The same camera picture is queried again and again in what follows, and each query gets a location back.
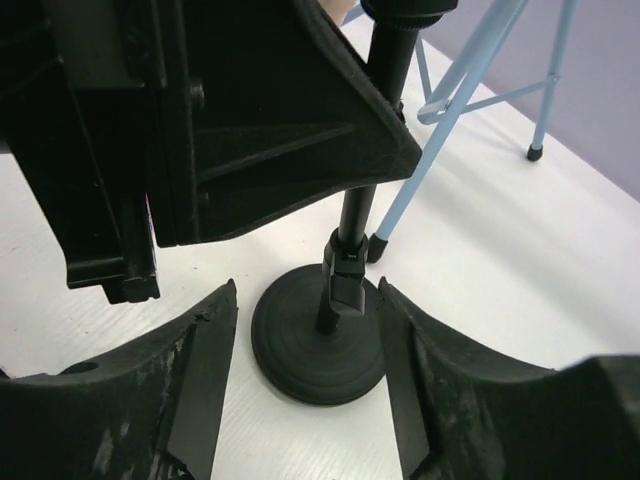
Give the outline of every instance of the black mount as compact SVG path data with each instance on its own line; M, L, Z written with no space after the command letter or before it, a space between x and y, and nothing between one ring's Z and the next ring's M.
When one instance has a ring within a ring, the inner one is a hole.
M366 72L399 112L400 96L420 29L457 1L363 1L376 21ZM366 394L384 376L377 290L365 280L364 234L375 185L345 193L340 226L325 247L322 268L310 265L276 280L253 316L253 350L282 392L304 403L339 405Z
M0 153L67 285L143 302L160 295L156 245L411 175L420 147L363 66L315 1L3 0Z
M0 478L209 480L236 288L58 375L0 371Z

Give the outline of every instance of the stand base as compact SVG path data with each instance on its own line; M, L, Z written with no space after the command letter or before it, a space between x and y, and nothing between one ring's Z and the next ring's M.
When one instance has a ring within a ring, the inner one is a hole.
M539 150L536 150L531 145L529 145L529 150L527 151L527 160L530 162L537 162L542 158L542 147Z
M360 398L384 376L378 290L365 280L365 315L343 317L335 333L315 328L325 277L320 265L292 270L264 292L251 339L260 369L286 395L311 405Z

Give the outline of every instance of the tripod leg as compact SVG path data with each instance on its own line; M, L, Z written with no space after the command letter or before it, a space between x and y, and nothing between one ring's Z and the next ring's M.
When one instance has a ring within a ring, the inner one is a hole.
M418 36L418 40L416 41L416 57L418 59L418 68L420 69L420 80L422 83L422 92L424 93L424 101L427 103L432 92L431 80L429 78L429 68L427 66L424 43L420 36Z
M349 13L347 13L347 15L344 17L344 20L341 26L344 27L345 25L348 25L349 23L353 22L355 19L361 17L362 15L364 15L364 9L362 8L362 5L360 4L360 2L358 2L356 6L353 7L349 11Z
M435 105L445 102L465 77L469 70L469 65L478 54L478 45L485 42L485 39L491 35L491 31L495 30L496 21L500 17L500 12L509 1L510 0L495 0L491 4L469 37L469 40L462 48L462 51L455 58L440 82L438 82L433 93L429 96L427 105L423 107L423 110L426 110L427 106L432 106L433 109L436 109L434 113L440 110Z
M540 160L542 157L542 142L547 131L547 124L549 123L549 116L551 114L551 107L553 105L556 87L560 80L560 68L562 67L562 62L564 60L564 54L567 48L567 42L569 40L571 24L575 16L577 3L578 2L576 0L564 0L562 4L562 11L560 12L560 19L558 21L558 30L556 31L556 38L553 43L553 52L551 54L551 60L549 61L548 77L553 78L553 82L549 83L544 89L542 105L540 106L540 115L538 116L538 122L536 123L536 130L533 134L533 140L529 146L529 151L527 152L527 159L532 162Z
M440 149L444 145L449 133L469 102L471 95L473 95L473 92L482 81L484 74L493 60L494 52L504 42L504 38L509 34L511 27L517 21L526 3L527 0L511 2L508 5L505 5L505 7L499 12L500 16L494 24L495 31L490 37L487 37L486 43L483 45L483 49L486 49L487 53L478 56L478 58L471 64L460 88L458 88L451 99L449 107L442 115L442 118L433 131L431 138L429 138L429 141L425 145L422 152L422 158L416 167L416 171L411 178L404 182L400 192L394 199L389 211L382 220L380 227L378 227L376 233L371 237L369 255L367 258L370 263L375 263L382 257L384 249L389 242L391 233L393 233L393 230L400 221L402 214L418 190L418 187L422 183L422 180L429 171L433 161L440 152Z

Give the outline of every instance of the black bracket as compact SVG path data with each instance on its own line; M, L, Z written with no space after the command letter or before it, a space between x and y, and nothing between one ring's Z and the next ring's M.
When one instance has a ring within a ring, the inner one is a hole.
M548 370L456 332L384 279L380 293L403 478L640 478L640 357Z
M56 376L0 375L0 477L209 480L237 307L233 282Z
M157 298L152 224L160 247L227 240L419 160L317 2L0 3L0 137L70 288Z
M341 247L336 229L324 249L322 271L329 285L329 305L339 315L364 315L365 291L362 281L369 242L366 236L355 253Z

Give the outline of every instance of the purple wall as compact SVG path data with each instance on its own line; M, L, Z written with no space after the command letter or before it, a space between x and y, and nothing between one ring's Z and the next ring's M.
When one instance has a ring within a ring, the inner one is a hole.
M491 2L460 0L425 38L455 57ZM544 77L561 3L529 2L487 74L489 88L502 93ZM534 94L513 105L535 119L539 102ZM640 200L640 0L579 0L550 133Z

